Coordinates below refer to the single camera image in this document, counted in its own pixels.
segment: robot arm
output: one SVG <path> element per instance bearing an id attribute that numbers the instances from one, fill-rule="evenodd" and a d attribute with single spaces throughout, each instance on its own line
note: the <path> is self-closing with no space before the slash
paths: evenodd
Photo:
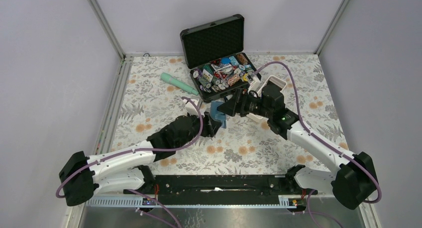
<path id="1" fill-rule="evenodd" d="M 142 187 L 148 177 L 151 177 L 150 170 L 144 165 L 174 155 L 175 151 L 166 151 L 166 149 L 181 147 L 199 133 L 198 113 L 189 105 L 186 105 L 186 108 L 190 114 L 177 117 L 145 141 L 106 154 L 89 157 L 86 157 L 83 151 L 73 154 L 59 173 L 61 182 L 64 182 L 78 169 L 94 162 L 97 163 L 82 170 L 64 185 L 66 204 L 68 206 L 79 205 L 97 193 L 122 191 L 123 189 L 136 190 Z M 213 120 L 208 112 L 201 116 L 204 123 L 201 136 L 213 137 L 220 128 L 221 122 Z M 135 152 L 135 149 L 138 148 L 161 148 L 164 151 Z"/>
<path id="2" fill-rule="evenodd" d="M 333 153 L 303 128 L 297 114 L 286 108 L 281 90 L 279 85 L 271 81 L 267 81 L 262 87 L 261 97 L 254 91 L 238 89 L 233 97 L 217 110 L 229 116 L 246 116 L 251 113 L 268 118 L 267 123 L 275 134 L 306 149 L 329 169 L 327 172 L 303 165 L 293 167 L 289 171 L 293 171 L 296 183 L 305 189 L 312 188 L 326 194 L 334 194 L 345 207 L 355 209 L 376 190 L 376 187 L 361 169 L 343 155 L 354 158 L 376 179 L 372 158 L 364 152 L 357 155 L 338 147 L 308 126 L 307 129 L 337 148 L 341 155 Z"/>

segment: open case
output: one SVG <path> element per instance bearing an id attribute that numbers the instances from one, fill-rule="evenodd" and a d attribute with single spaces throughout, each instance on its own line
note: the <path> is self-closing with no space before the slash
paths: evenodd
<path id="1" fill-rule="evenodd" d="M 221 62 L 222 58 L 234 58 L 240 68 L 240 65 L 245 66 L 246 70 L 238 70 L 240 72 L 244 71 L 247 74 L 248 68 L 249 71 L 256 71 L 255 66 L 246 54 L 242 52 L 244 21 L 245 18 L 242 15 L 236 14 L 180 32 L 186 64 L 191 70 L 191 78 L 194 81 L 194 85 L 205 103 L 231 95 L 238 88 L 247 88 L 249 86 L 247 81 L 242 81 L 244 74 L 239 76 L 241 78 L 237 82 L 233 84 L 228 83 L 231 84 L 229 86 L 218 87 L 214 83 L 216 78 L 223 82 L 228 81 L 230 79 L 229 76 L 234 75 L 235 70 L 238 68 L 234 68 L 236 65 L 230 63 L 234 70 L 230 74 L 226 74 L 227 78 L 223 78 L 224 73 L 221 71 L 217 72 L 218 67 L 224 67 L 224 63 Z M 211 75 L 208 72 L 205 73 L 210 75 L 210 77 L 214 77 L 212 81 L 211 78 L 208 82 L 204 79 L 202 81 L 199 80 L 204 67 L 211 69 Z"/>

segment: table surface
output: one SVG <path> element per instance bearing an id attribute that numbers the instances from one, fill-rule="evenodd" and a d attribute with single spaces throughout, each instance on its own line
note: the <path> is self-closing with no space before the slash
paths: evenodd
<path id="1" fill-rule="evenodd" d="M 347 149 L 324 74 L 316 55 L 250 55 L 256 68 L 279 60 L 292 70 L 304 120 L 323 136 Z M 166 72 L 193 87 L 181 56 L 135 57 L 124 93 L 111 151 L 131 146 L 185 115 L 181 96 L 194 97 L 160 80 Z M 287 81 L 286 106 L 297 112 L 293 85 L 281 65 L 261 71 L 262 81 L 276 75 Z M 204 104 L 202 111 L 209 111 Z M 266 122 L 247 117 L 228 117 L 227 128 L 215 137 L 203 138 L 175 155 L 150 164 L 156 175 L 284 174 L 296 164 L 327 170 L 303 148 L 275 135 Z"/>

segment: case lid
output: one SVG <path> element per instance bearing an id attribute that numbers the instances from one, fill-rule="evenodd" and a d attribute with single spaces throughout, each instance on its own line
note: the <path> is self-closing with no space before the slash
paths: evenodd
<path id="1" fill-rule="evenodd" d="M 240 14 L 180 32 L 189 69 L 243 51 L 245 18 Z"/>

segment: white wall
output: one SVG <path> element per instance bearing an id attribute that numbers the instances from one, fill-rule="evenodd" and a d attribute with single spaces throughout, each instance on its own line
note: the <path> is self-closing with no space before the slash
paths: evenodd
<path id="1" fill-rule="evenodd" d="M 58 173 L 92 152 L 118 57 L 87 0 L 0 0 L 0 227 L 57 228 Z"/>
<path id="2" fill-rule="evenodd" d="M 183 29 L 245 17 L 245 51 L 313 52 L 342 0 L 98 0 L 126 53 L 180 53 Z"/>
<path id="3" fill-rule="evenodd" d="M 349 147 L 374 159 L 383 228 L 420 227 L 422 0 L 352 0 L 321 54 Z"/>

